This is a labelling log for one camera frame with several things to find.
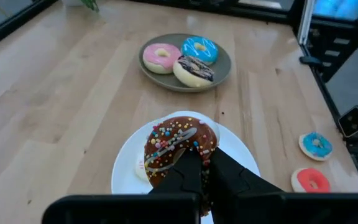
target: ceramic plate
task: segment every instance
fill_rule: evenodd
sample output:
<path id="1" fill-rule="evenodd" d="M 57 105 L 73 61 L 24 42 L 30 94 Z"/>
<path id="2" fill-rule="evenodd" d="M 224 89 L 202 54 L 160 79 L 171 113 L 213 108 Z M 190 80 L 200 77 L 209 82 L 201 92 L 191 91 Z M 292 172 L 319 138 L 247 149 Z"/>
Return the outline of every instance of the ceramic plate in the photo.
<path id="1" fill-rule="evenodd" d="M 137 130 L 119 151 L 111 174 L 111 192 L 113 194 L 147 194 L 152 190 L 149 182 L 141 180 L 135 174 L 135 163 L 138 153 L 143 152 L 146 136 L 150 134 L 155 123 L 155 121 L 150 122 Z M 219 147 L 242 166 L 260 176 L 256 162 L 244 143 L 224 126 L 220 124 L 218 126 L 221 133 Z M 213 223 L 211 213 L 207 217 L 203 217 L 201 223 Z"/>
<path id="2" fill-rule="evenodd" d="M 206 86 L 203 88 L 191 88 L 187 87 L 185 84 L 182 84 L 173 73 L 160 75 L 148 70 L 144 63 L 143 63 L 143 51 L 144 49 L 149 46 L 150 44 L 155 43 L 166 43 L 166 44 L 173 44 L 179 49 L 181 49 L 182 43 L 189 37 L 194 37 L 194 35 L 190 34 L 167 34 L 162 35 L 156 38 L 149 40 L 143 47 L 140 48 L 139 51 L 139 63 L 140 67 L 142 68 L 143 72 L 156 84 L 168 88 L 173 91 L 180 91 L 180 92 L 187 92 L 187 93 L 194 93 L 200 92 L 207 89 L 210 89 L 218 84 L 222 83 L 228 76 L 231 68 L 231 61 L 230 57 L 227 52 L 218 44 L 215 45 L 218 47 L 219 55 L 218 59 L 215 63 L 210 65 L 209 67 L 214 71 L 214 82 L 210 86 Z"/>

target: blue donut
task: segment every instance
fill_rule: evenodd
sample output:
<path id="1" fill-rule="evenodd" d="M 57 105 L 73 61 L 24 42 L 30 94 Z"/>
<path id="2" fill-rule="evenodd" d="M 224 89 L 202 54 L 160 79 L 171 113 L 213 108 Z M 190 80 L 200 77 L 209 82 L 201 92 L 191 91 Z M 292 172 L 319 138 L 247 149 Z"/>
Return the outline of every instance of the blue donut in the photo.
<path id="1" fill-rule="evenodd" d="M 333 151 L 333 145 L 324 136 L 316 132 L 307 134 L 303 138 L 303 145 L 309 153 L 320 158 L 325 158 Z"/>
<path id="2" fill-rule="evenodd" d="M 207 65 L 210 65 L 218 58 L 218 48 L 212 42 L 204 37 L 189 37 L 181 46 L 181 52 L 183 55 L 192 56 Z"/>

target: wooden table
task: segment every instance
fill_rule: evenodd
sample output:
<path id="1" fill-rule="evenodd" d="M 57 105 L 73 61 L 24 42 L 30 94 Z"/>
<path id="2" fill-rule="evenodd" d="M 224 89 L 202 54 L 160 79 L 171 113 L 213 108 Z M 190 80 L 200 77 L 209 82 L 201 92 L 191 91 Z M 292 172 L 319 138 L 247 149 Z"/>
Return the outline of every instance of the wooden table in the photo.
<path id="1" fill-rule="evenodd" d="M 358 173 L 288 26 L 108 1 L 101 12 L 48 8 L 0 42 L 0 223 L 39 223 L 66 194 L 109 194 L 124 141 L 177 110 L 204 113 L 248 146 L 262 177 L 291 191 L 301 167 L 324 172 L 335 192 L 358 192 Z M 199 94 L 168 91 L 138 67 L 147 40 L 204 35 L 232 58 L 231 76 Z M 327 162 L 307 158 L 301 134 L 334 145 Z"/>

